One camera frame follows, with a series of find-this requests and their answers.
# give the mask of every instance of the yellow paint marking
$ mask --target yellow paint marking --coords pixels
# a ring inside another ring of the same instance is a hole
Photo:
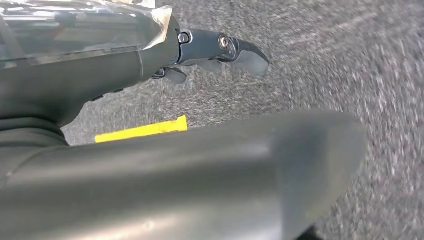
[[[101,135],[97,135],[95,137],[95,142],[104,143],[111,142],[123,139],[131,139],[137,137],[145,137],[156,134],[165,134],[171,132],[185,132],[189,129],[187,124],[187,117],[185,115],[180,116],[175,121],[165,121],[159,122],[147,126],[141,126],[131,129],[126,129],[122,131],[105,133]]]

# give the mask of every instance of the hex bolt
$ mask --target hex bolt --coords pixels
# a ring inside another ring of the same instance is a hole
[[[188,42],[190,42],[190,37],[189,37],[189,35],[187,34],[187,33],[180,33],[179,35],[178,35],[178,42],[180,43],[180,44],[186,44],[186,43],[188,43]]]

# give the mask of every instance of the plastic wrap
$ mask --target plastic wrap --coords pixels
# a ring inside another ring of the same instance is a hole
[[[8,68],[18,60],[39,65],[149,49],[166,40],[172,15],[169,6],[149,7],[109,0],[0,0],[0,61]]]

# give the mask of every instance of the yellow tape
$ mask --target yellow tape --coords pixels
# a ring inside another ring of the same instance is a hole
[[[104,143],[104,142],[136,138],[136,137],[145,137],[145,136],[156,135],[156,134],[184,132],[184,131],[187,131],[188,129],[189,129],[189,126],[187,124],[187,117],[183,115],[177,118],[177,120],[175,121],[159,122],[159,123],[155,123],[155,124],[151,124],[147,126],[141,126],[137,128],[97,135],[95,137],[95,142],[98,144],[98,143]]]

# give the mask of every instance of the pivot bolt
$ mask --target pivot bolt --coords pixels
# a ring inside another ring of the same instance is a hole
[[[189,37],[189,35],[188,35],[187,33],[180,33],[180,34],[178,35],[178,42],[179,42],[180,44],[186,44],[186,43],[190,42],[190,37]]]
[[[228,37],[219,37],[219,47],[221,47],[222,50],[227,50],[230,47],[230,40],[228,39]]]

